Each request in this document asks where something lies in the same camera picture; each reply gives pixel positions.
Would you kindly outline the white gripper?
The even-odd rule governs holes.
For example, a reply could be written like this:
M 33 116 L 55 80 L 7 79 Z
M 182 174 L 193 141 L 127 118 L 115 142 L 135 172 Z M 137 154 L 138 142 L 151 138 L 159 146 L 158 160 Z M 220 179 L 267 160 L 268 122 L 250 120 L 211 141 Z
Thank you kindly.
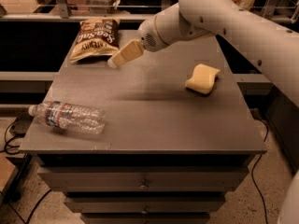
M 138 36 L 141 41 L 131 40 L 113 54 L 107 64 L 111 68 L 118 68 L 142 56 L 144 48 L 155 52 L 179 41 L 213 36 L 212 32 L 196 25 L 198 21 L 202 20 L 197 7 L 184 7 L 181 3 L 176 3 L 143 21 L 138 28 Z

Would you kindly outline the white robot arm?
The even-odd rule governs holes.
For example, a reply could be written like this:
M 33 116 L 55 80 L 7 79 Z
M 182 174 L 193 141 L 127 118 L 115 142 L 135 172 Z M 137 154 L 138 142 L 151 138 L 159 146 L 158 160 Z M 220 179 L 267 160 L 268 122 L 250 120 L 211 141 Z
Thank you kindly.
M 219 35 L 299 106 L 299 34 L 255 15 L 232 0 L 178 0 L 143 21 L 138 39 L 108 59 L 117 68 L 179 41 Z

